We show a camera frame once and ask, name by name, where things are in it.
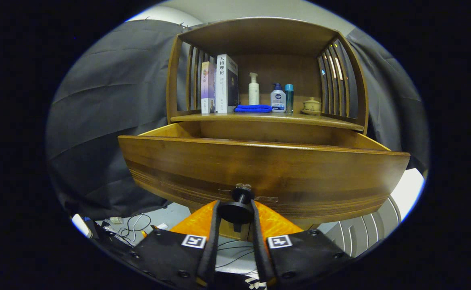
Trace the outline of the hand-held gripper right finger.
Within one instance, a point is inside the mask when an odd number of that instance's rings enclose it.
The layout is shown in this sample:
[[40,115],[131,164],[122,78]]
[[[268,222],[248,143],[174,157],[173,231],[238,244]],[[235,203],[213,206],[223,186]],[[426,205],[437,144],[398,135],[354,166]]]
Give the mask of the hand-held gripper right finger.
[[302,230],[260,202],[251,206],[254,256],[259,280],[267,288],[316,288],[353,262],[320,230]]

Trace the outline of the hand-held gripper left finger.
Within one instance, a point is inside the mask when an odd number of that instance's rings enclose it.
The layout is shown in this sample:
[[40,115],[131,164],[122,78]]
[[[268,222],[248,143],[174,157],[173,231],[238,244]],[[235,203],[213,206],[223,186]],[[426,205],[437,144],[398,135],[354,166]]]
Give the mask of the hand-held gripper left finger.
[[129,264],[173,290],[207,290],[214,280],[219,226],[215,200],[170,230],[155,227],[129,251]]

